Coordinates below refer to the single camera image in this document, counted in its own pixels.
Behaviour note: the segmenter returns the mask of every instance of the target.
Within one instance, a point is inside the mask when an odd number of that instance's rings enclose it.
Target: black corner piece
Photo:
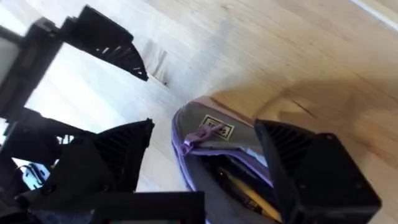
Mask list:
[[[257,120],[283,223],[365,224],[381,200],[334,134]]]
[[[132,44],[134,37],[97,10],[85,6],[78,18],[68,17],[60,34],[66,43],[148,80],[144,62]]]

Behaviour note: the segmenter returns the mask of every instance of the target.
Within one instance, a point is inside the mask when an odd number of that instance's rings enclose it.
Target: black 3d-printed part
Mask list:
[[[81,203],[98,192],[133,193],[153,127],[147,119],[65,145],[31,208],[87,211]]]
[[[365,224],[381,201],[338,138],[257,120],[284,224]]]
[[[85,6],[78,18],[66,19],[60,33],[68,44],[148,80],[133,36],[95,9]]]
[[[94,140],[101,158],[112,172],[117,190],[132,192],[137,187],[145,149],[154,125],[151,120],[125,124],[99,133]]]

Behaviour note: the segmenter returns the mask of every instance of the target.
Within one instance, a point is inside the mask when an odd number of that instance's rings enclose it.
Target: black plastic part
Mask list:
[[[64,146],[31,209],[81,212],[93,209],[81,202],[98,192],[133,193],[153,127],[147,119]]]
[[[370,221],[381,200],[333,134],[257,120],[285,224]]]
[[[116,220],[178,220],[205,224],[204,192],[104,194],[97,199],[92,224]]]
[[[39,19],[19,41],[21,51],[0,86],[0,117],[14,121],[20,118],[25,103],[62,45],[57,31],[51,21]]]
[[[132,75],[148,80],[133,36],[95,9],[85,6],[78,18],[69,17],[60,29],[63,40]]]
[[[7,138],[0,154],[7,152],[13,158],[52,166],[62,154],[57,137],[71,135],[79,139],[94,134],[24,108],[20,120],[9,124],[4,135]]]
[[[152,120],[125,124],[94,138],[94,145],[112,172],[119,192],[132,192],[137,187],[145,149],[149,146]]]

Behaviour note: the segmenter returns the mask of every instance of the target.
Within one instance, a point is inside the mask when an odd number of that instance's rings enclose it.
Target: gray fabric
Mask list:
[[[187,134],[196,131],[207,114],[222,120],[226,124],[235,126],[228,142],[218,136],[213,136],[208,141],[217,141],[218,144],[224,142],[225,144],[235,143],[235,145],[253,146],[252,150],[258,154],[262,154],[260,142],[252,127],[196,102],[191,102],[181,109],[178,121],[180,131],[177,133],[179,137],[183,139]]]
[[[201,146],[211,146],[220,148],[239,148],[248,147],[252,151],[262,154],[261,146],[257,140],[252,127],[241,123],[225,114],[208,108],[199,103],[189,103],[184,106],[178,115],[177,130],[178,138],[183,139],[187,134],[194,132],[206,115],[224,121],[235,127],[229,142],[217,136],[211,137]],[[181,162],[186,166],[187,172],[194,184],[195,190],[205,192],[206,218],[212,224],[267,224],[274,221],[259,215],[247,208],[244,208],[237,201],[232,199],[224,190],[212,179],[210,174],[202,166],[199,156],[188,154],[180,157]]]

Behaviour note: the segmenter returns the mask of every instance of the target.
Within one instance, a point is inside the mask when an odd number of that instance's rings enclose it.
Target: yellow object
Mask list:
[[[229,180],[232,181],[239,189],[241,189],[244,194],[250,197],[253,201],[255,201],[260,207],[265,211],[263,215],[267,215],[278,222],[282,222],[280,217],[280,213],[267,201],[265,201],[260,195],[258,195],[252,188],[250,188],[247,184],[245,184],[242,180],[232,176],[228,171],[221,169],[228,177]]]

